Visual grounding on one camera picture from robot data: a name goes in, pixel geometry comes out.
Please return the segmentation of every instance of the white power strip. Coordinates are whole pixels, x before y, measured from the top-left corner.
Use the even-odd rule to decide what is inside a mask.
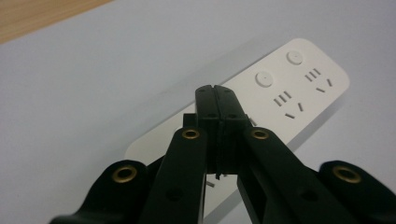
[[[346,72],[323,51],[305,39],[293,39],[222,86],[236,94],[253,125],[272,130],[288,146],[305,133],[308,127],[318,127],[324,111],[349,86]],[[126,160],[146,165],[166,153],[175,130],[182,126],[183,114],[194,113],[190,105],[152,129],[127,149]],[[207,181],[205,216],[211,213],[234,191],[236,176],[228,175],[220,181],[213,175]]]

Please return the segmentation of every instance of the power socket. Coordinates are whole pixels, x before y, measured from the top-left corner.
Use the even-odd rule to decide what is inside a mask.
[[[222,86],[233,90],[255,126],[272,130],[295,150],[334,111],[336,100],[349,86],[347,73],[305,39],[293,39],[257,61]],[[173,133],[182,126],[189,105],[127,149],[126,160],[150,164],[166,153]],[[236,176],[218,181],[207,176],[205,216],[237,190]]]

